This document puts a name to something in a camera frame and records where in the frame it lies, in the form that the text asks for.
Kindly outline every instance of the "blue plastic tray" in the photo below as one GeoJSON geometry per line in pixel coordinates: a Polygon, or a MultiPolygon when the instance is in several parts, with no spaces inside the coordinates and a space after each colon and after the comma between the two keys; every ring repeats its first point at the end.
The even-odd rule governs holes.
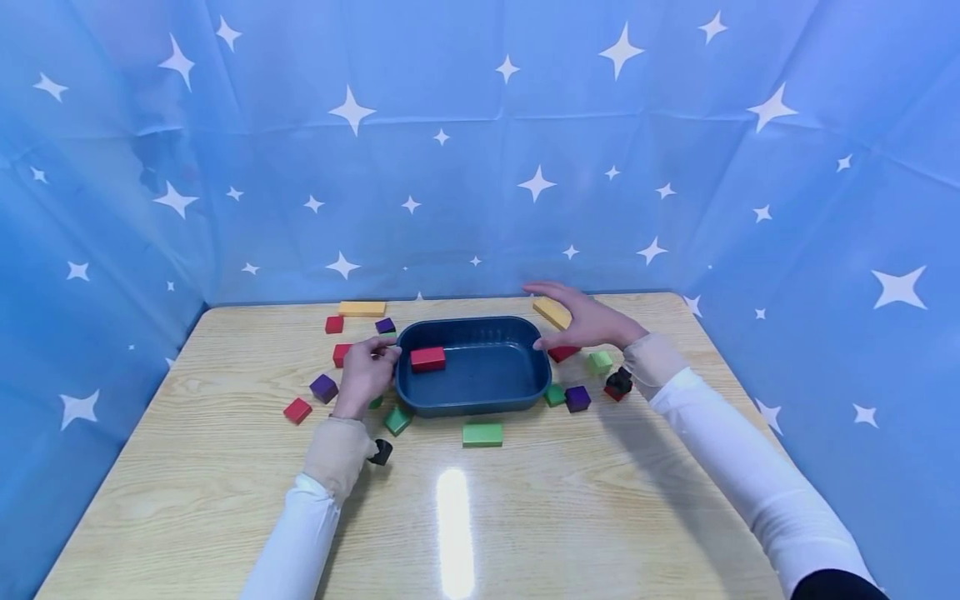
{"type": "Polygon", "coordinates": [[[522,411],[550,385],[546,352],[534,350],[540,332],[520,317],[421,321],[403,330],[396,391],[420,417],[522,411]],[[444,347],[446,369],[414,373],[410,352],[444,347]]]}

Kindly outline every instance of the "right hand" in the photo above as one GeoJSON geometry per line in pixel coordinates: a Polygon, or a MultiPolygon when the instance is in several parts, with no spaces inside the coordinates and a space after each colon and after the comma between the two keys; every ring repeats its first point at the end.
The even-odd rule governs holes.
{"type": "Polygon", "coordinates": [[[566,330],[544,335],[534,342],[534,349],[537,350],[549,350],[557,346],[585,348],[601,344],[613,344],[622,350],[650,333],[623,313],[556,281],[532,281],[523,286],[523,291],[556,300],[573,317],[566,330]]]}

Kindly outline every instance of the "hand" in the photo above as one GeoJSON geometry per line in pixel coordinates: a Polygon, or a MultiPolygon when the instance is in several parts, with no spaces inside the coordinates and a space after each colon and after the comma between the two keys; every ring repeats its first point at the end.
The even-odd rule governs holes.
{"type": "Polygon", "coordinates": [[[372,337],[350,347],[331,417],[360,420],[371,401],[387,391],[400,357],[400,348],[395,344],[393,337],[372,337]]]}
{"type": "Polygon", "coordinates": [[[622,350],[650,333],[623,313],[556,281],[533,281],[524,285],[523,291],[556,300],[573,317],[566,330],[544,335],[534,342],[534,349],[537,350],[549,350],[557,346],[584,348],[601,344],[613,344],[622,350]]]}

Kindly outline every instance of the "red block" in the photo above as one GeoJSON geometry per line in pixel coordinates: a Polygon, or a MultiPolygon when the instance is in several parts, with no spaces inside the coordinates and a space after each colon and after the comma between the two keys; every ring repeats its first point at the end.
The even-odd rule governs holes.
{"type": "Polygon", "coordinates": [[[446,368],[442,347],[421,348],[410,352],[410,366],[414,372],[439,371],[446,368]]]}
{"type": "Polygon", "coordinates": [[[546,353],[549,354],[550,358],[555,362],[562,363],[579,351],[580,349],[576,346],[557,346],[556,348],[549,349],[546,353]]]}
{"type": "Polygon", "coordinates": [[[344,357],[347,356],[351,346],[353,344],[337,344],[333,347],[333,364],[336,365],[337,369],[344,367],[344,357]]]}
{"type": "Polygon", "coordinates": [[[306,416],[313,412],[313,407],[306,403],[303,398],[297,398],[290,403],[290,406],[283,409],[283,416],[299,425],[306,419],[306,416]]]}
{"type": "Polygon", "coordinates": [[[341,315],[333,315],[326,318],[326,332],[327,333],[343,333],[344,332],[344,318],[341,315]]]}

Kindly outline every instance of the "white sleeve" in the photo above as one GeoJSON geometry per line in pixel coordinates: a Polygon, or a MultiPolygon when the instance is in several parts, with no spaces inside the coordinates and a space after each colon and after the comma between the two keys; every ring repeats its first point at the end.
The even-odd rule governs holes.
{"type": "Polygon", "coordinates": [[[240,600],[313,600],[339,521],[340,507],[326,489],[297,475],[240,600]]]}
{"type": "Polygon", "coordinates": [[[749,421],[690,368],[650,401],[750,527],[789,598],[815,571],[874,580],[826,500],[749,421]]]}

